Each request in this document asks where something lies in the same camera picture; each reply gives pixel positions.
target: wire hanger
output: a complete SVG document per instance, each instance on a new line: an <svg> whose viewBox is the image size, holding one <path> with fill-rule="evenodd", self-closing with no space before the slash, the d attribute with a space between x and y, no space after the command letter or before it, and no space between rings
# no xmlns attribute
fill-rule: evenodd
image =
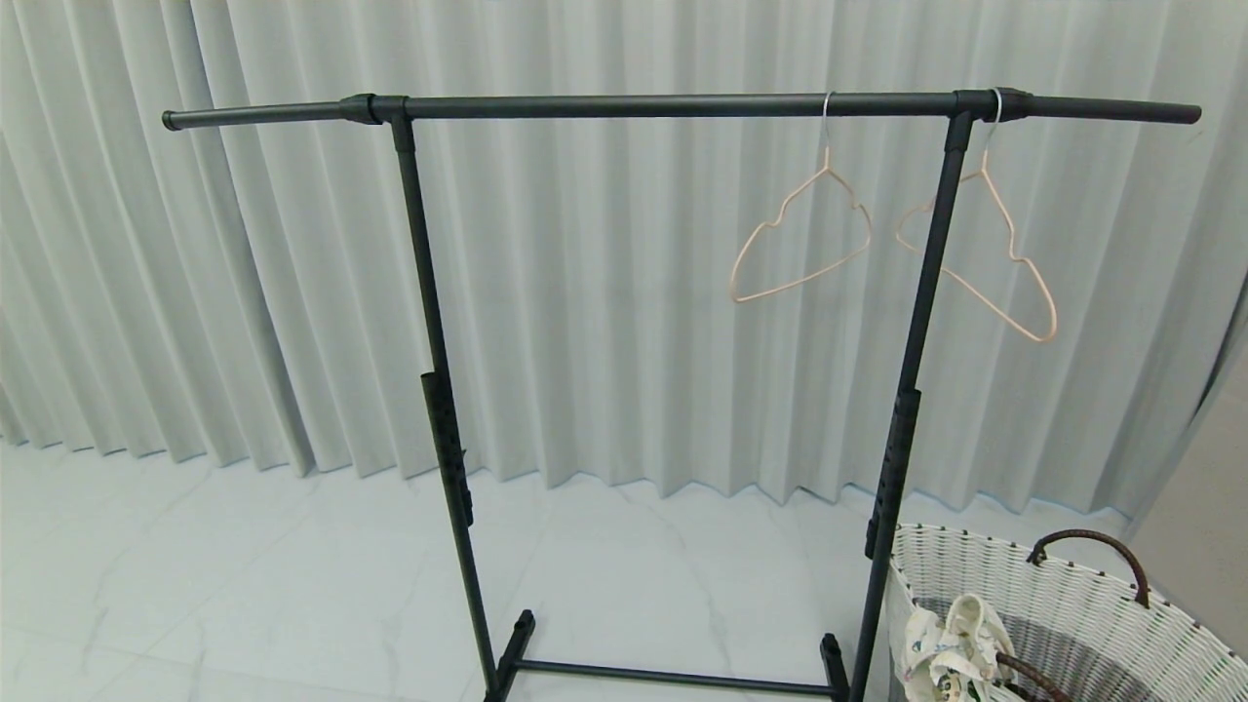
<svg viewBox="0 0 1248 702"><path fill-rule="evenodd" d="M1023 336L1037 344L1045 344L1047 341L1052 341L1052 339L1057 336L1057 305L1053 302L1053 295L1048 291L1048 285L1045 282L1045 276L1040 275L1040 269L1036 267L1036 264L1026 256L1018 256L1015 254L1016 230L1015 230L1013 217L1010 216L1010 210L1007 210L1005 202L1001 201L1001 194L997 192L997 186L996 184L992 182L992 176L988 174L988 145L992 142L992 135L997 131L997 125L1001 124L1001 91L993 87L992 92L996 92L997 95L997 116L992 121L992 127L988 130L987 140L985 140L983 142L983 155L980 159L980 170L963 175L958 180L958 182L966 182L968 180L975 180L978 177L983 179L983 184L988 186L988 192L992 195L992 201L996 202L997 210L1001 212L1001 216L1006 221L1006 227L1010 230L1010 249L1008 249L1010 260L1013 261L1015 264L1025 264L1027 269L1031 270L1031 275L1036 279L1036 284L1040 285L1040 291L1045 295L1045 302L1048 304L1048 334L1046 334L1045 336L1037 336L1036 334L1028 331L1021 324L1015 321L1013 317L1007 315L1001 307L993 305L992 301L988 300L986 295L983 295L973 285L967 282L966 279L948 270L945 266L941 266L940 270L942 274L947 274L951 279L962 284L962 287L970 290L971 295L978 297L981 302L987 305L990 310L992 310L998 317L1005 320L1006 324L1015 327L1020 334L1022 334ZM902 239L901 230L906 226L906 220L909 220L911 215L916 215L919 212L931 212L935 205L936 205L936 199L932 197L931 200L927 201L926 205L920 205L919 207L915 207L909 212L906 212L905 215L902 215L901 221L897 222L897 231L895 232L897 241L901 242L901 245L905 246L906 249L914 251L915 254L922 254L922 251L920 251L917 246L914 246L905 239Z"/></svg>
<svg viewBox="0 0 1248 702"><path fill-rule="evenodd" d="M859 201L857 195L854 194L854 187L850 186L850 184L846 182L845 179L841 177L840 174L837 174L836 171L832 170L832 135L831 135L831 131L829 131L829 129L827 129L827 101L831 100L831 97L832 97L832 92L829 92L824 97L824 140L825 140L824 141L824 167L821 167L817 171L815 171L815 175L812 175L809 179L806 179L806 182L799 185L797 190L794 190L792 192L790 192L784 199L784 201L780 202L780 214L776 215L775 221L770 221L770 222L765 221L765 222L760 224L759 226L756 226L754 229L754 232L750 234L750 237L745 240L745 245L741 246L741 252L736 255L736 262L733 264L733 275L729 276L729 279L728 279L728 294L733 297L734 302L749 302L750 300L758 300L759 297L766 297L768 295L775 295L776 292L781 292L784 290L789 290L790 287L796 287L796 286L799 286L799 285L801 285L804 282L809 282L811 280L815 280L816 277L819 277L819 276L821 276L821 275L824 275L826 272L830 272L830 271L837 269L839 266L841 266L841 264L845 264L850 259L854 259L855 256L857 256L862 251L866 251L866 247L871 245L871 236L874 234L872 229L871 229L871 214L867 212L867 210L862 205L862 202ZM840 261L836 261L835 264L832 264L830 266L826 266L824 269L820 269L820 270L817 270L817 271L815 271L815 272L812 272L810 275L802 276L802 277L800 277L797 280L794 280L791 282L786 282L784 285L773 287L770 290L764 290L763 292L753 292L753 294L745 295L745 296L738 295L738 292L736 292L736 276L738 276L738 272L739 272L739 270L741 267L741 261L745 260L745 254L749 252L750 246L753 246L754 241L759 237L760 234L763 234L763 230L779 227L780 222L784 221L785 211L789 209L789 205L794 201L794 199L796 199L799 195L801 195L802 192L805 192L811 185L815 185L815 181L817 181L822 176L831 177L832 180L835 180L836 182L839 182L841 185L841 187L845 189L846 192L850 194L850 209L851 210L857 210L857 211L862 212L862 219L866 220L866 241L864 241L862 245L859 246L857 249L855 249L849 256L845 256Z"/></svg>

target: clothes rack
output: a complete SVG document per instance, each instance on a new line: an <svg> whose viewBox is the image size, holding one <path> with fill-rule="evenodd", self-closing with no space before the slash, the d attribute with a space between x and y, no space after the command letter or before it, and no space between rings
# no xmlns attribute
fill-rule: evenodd
<svg viewBox="0 0 1248 702"><path fill-rule="evenodd" d="M820 642L826 685L804 685L763 680L730 678L623 667L587 666L525 658L524 651L537 621L524 610L502 657L494 658L482 602L480 582L473 557L468 528L473 523L472 495L468 491L456 416L454 393L447 360L442 312L434 282L429 231L421 196L421 179L416 159L413 120L492 120L492 119L635 119L635 117L817 117L827 116L931 116L945 117L945 159L932 207L927 245L919 290L906 337L905 355L897 381L892 421L885 446L875 510L867 525L866 556L871 558L871 575L862 607L852 678L846 676L841 648L836 637L826 633ZM945 244L948 239L953 200L957 195L971 127L976 120L986 122L1025 117L1099 119L1132 122L1193 124L1201 107L1169 102L1128 100L1096 100L1083 97L1043 97L1021 90L955 90L952 92L824 92L787 95L603 95L603 96L532 96L532 97L408 97L399 95L361 94L329 102L265 105L192 111L166 111L162 115L170 130L226 125L258 125L273 122L346 120L366 125L389 125L398 155L399 176L407 205L408 225L416 255L421 302L426 331L433 355L433 370L421 376L426 407L433 432L434 447L452 535L459 558L468 612L472 620L485 681L485 702L504 702L515 675L520 671L593 676L673 685L694 685L756 692L779 692L827 697L834 701L862 702L867 672L875 646L876 630L884 605L889 558L901 511L901 498L910 463L910 452L919 420L921 393L916 387L927 326L931 321L936 284L940 279Z"/></svg>

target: curtain fold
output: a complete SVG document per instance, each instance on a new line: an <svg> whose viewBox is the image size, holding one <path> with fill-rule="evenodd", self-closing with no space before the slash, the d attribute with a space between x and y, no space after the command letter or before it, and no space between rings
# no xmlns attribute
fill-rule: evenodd
<svg viewBox="0 0 1248 702"><path fill-rule="evenodd" d="M359 475L434 465L412 245L386 129L170 134L165 109L409 95L951 90L1198 102L1193 127L1007 122L993 175L1061 314L1033 345L945 277L911 486L1132 513L1171 468L1248 276L1248 6L1211 2L17 1L4 10L0 431L9 441ZM1241 109L1232 109L1241 105ZM872 247L735 306L745 236L820 120L418 122L464 445L540 470L874 488L945 124L836 119ZM977 164L977 129L967 169ZM743 271L865 235L819 186ZM906 237L922 241L927 220ZM981 184L946 264L1032 327Z"/></svg>

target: clothes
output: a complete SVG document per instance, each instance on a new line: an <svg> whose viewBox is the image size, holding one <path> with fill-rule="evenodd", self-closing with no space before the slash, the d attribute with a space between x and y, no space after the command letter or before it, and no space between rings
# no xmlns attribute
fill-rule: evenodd
<svg viewBox="0 0 1248 702"><path fill-rule="evenodd" d="M902 686L910 702L987 702L992 681L1010 680L997 653L1013 656L1001 617L977 595L953 601L943 622L919 608L906 622Z"/></svg>

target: laundry basket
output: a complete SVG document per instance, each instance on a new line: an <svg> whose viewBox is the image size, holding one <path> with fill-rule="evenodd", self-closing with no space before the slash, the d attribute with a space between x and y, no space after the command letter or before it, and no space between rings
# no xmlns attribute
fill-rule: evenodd
<svg viewBox="0 0 1248 702"><path fill-rule="evenodd" d="M1047 558L1050 543L1072 537L1113 546L1137 583ZM962 530L899 525L886 598L894 661L902 660L906 621L917 607L943 617L966 593L991 603L1017 657L1073 701L1248 702L1248 663L1181 608L1149 597L1139 562L1103 533L1060 531L1028 548ZM1018 685L1023 700L1048 698L1030 680ZM1005 691L1000 697L1016 698ZM904 700L894 685L890 702Z"/></svg>

